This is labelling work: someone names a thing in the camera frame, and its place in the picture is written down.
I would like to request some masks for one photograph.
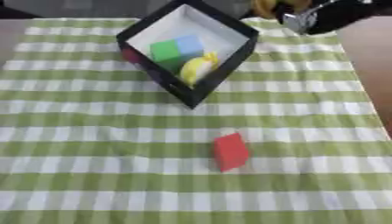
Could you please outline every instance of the green cube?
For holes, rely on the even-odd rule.
[[[175,40],[152,44],[150,51],[154,61],[166,70],[176,73],[181,68],[181,53]]]

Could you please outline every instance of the yellow object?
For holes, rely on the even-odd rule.
[[[205,53],[203,57],[191,59],[182,67],[180,75],[183,81],[192,87],[196,81],[218,66],[216,52]]]

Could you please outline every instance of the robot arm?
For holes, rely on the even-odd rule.
[[[391,0],[312,0],[310,6],[294,12],[293,6],[278,1],[272,10],[279,22],[299,34],[337,30],[392,7]]]

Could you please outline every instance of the blue cube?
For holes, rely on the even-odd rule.
[[[176,38],[175,41],[177,42],[177,47],[183,63],[186,63],[193,58],[201,57],[204,54],[203,45],[196,35]]]

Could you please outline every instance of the green and white checkered cloth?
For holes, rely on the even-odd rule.
[[[335,33],[247,19],[255,52],[189,110],[122,59],[132,21],[26,30],[0,74],[0,223],[391,222],[392,145]],[[251,158],[220,173],[235,131]]]

